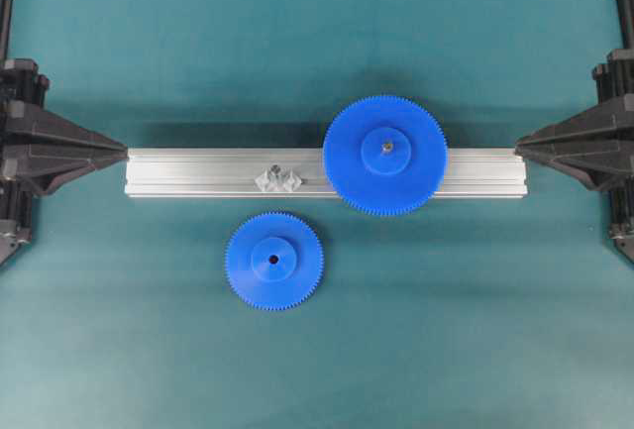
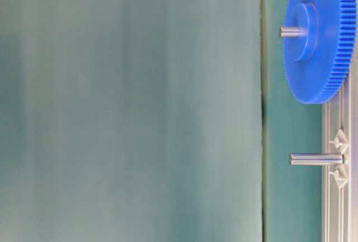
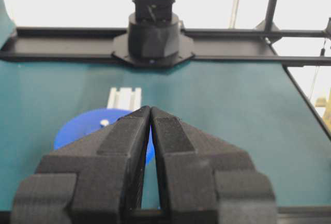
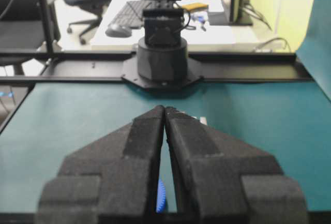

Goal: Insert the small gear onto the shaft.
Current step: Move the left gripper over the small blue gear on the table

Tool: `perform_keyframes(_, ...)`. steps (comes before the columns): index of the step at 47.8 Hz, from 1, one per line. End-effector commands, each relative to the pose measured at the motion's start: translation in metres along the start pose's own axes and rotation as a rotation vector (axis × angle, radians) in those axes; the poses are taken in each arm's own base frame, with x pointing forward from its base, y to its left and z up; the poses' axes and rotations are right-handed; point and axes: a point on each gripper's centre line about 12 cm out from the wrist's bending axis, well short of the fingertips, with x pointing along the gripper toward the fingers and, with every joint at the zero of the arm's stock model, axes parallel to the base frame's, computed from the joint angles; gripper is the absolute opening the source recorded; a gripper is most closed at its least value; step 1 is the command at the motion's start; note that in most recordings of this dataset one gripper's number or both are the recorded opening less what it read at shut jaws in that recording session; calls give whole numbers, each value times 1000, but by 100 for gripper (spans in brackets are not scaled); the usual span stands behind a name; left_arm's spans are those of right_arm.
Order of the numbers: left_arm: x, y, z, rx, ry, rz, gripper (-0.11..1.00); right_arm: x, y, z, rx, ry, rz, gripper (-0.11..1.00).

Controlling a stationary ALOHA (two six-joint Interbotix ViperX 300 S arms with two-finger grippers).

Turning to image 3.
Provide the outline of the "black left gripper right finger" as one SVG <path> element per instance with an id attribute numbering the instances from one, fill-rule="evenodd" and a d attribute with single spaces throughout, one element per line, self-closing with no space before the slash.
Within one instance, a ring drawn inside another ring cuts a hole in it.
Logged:
<path id="1" fill-rule="evenodd" d="M 272 184 L 244 149 L 151 109 L 160 205 L 171 223 L 276 223 Z"/>

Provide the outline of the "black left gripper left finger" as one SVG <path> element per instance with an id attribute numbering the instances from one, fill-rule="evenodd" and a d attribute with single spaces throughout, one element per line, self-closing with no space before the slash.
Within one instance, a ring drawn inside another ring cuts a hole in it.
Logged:
<path id="1" fill-rule="evenodd" d="M 149 107 L 42 157 L 13 200 L 11 223 L 121 223 L 141 206 Z"/>

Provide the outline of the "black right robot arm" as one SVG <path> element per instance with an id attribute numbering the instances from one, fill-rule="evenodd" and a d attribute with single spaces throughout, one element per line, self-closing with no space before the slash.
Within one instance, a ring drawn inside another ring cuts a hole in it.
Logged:
<path id="1" fill-rule="evenodd" d="M 175 0 L 133 0 L 129 54 L 139 61 L 178 56 Z M 171 223 L 276 223 L 269 179 L 249 154 L 156 107 L 151 110 L 160 205 Z"/>

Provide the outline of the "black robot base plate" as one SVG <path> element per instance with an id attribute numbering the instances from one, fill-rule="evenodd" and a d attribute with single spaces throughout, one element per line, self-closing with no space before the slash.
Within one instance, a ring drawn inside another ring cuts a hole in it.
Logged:
<path id="1" fill-rule="evenodd" d="M 180 34 L 134 40 L 128 34 L 114 38 L 112 55 L 121 61 L 142 68 L 169 68 L 194 57 L 194 42 Z"/>

